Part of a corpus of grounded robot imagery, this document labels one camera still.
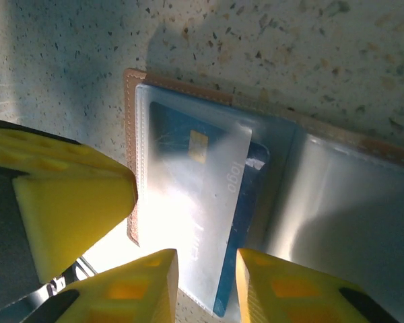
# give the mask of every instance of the speckled countertop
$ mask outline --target speckled countertop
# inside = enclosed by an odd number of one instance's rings
[[[0,118],[125,163],[127,67],[404,146],[404,0],[0,0]],[[180,297],[179,322],[210,322]]]

